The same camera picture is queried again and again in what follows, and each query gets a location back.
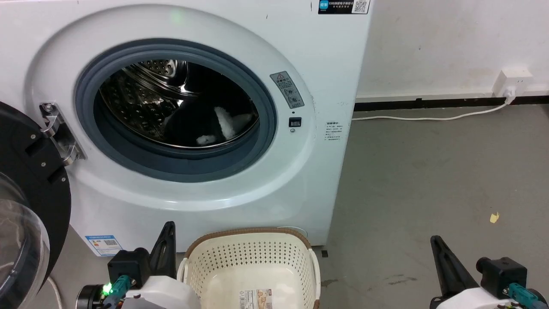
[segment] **metal hinge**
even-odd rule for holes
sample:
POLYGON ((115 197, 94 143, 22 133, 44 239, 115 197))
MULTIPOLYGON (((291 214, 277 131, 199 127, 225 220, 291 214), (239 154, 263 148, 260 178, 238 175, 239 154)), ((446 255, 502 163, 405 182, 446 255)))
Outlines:
POLYGON ((63 164, 67 166, 75 160, 86 159, 82 148, 55 103, 40 104, 40 113, 46 124, 46 128, 42 129, 42 133, 54 142, 61 158, 63 158, 63 164))

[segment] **wall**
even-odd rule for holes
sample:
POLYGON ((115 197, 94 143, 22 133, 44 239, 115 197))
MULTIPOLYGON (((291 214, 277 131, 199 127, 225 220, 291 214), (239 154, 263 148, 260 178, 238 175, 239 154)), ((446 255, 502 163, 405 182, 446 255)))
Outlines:
POLYGON ((490 97, 503 67, 549 94, 549 1, 376 0, 358 102, 490 97))

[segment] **wall socket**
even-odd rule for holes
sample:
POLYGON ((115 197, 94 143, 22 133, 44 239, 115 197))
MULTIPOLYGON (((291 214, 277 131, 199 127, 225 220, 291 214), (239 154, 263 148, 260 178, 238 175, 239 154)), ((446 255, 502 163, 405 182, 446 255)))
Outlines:
POLYGON ((496 97, 505 96, 505 91, 514 87, 515 96, 521 96, 526 87, 533 81, 533 76, 527 68, 502 69, 492 87, 496 97))

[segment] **gray rubber seal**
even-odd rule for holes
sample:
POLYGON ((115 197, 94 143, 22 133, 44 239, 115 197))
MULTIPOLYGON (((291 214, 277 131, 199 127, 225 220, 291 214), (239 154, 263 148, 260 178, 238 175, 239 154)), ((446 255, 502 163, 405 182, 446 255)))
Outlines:
POLYGON ((97 57, 76 84, 75 103, 84 131, 109 158, 141 174, 178 182, 222 179, 244 170, 267 151, 277 123, 267 88, 242 63, 208 46, 166 38, 130 42, 97 57), (185 60, 230 78, 254 102, 258 125, 234 143, 196 151, 158 145, 130 132, 106 109, 98 90, 121 68, 150 59, 185 60))

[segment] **blue logo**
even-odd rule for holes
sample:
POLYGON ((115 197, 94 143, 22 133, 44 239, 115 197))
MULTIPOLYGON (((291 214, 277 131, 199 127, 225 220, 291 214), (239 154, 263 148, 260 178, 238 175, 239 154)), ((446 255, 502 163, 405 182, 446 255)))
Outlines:
POLYGON ((321 10, 325 10, 328 8, 328 0, 321 0, 320 1, 320 4, 318 5, 318 7, 321 9, 321 10))

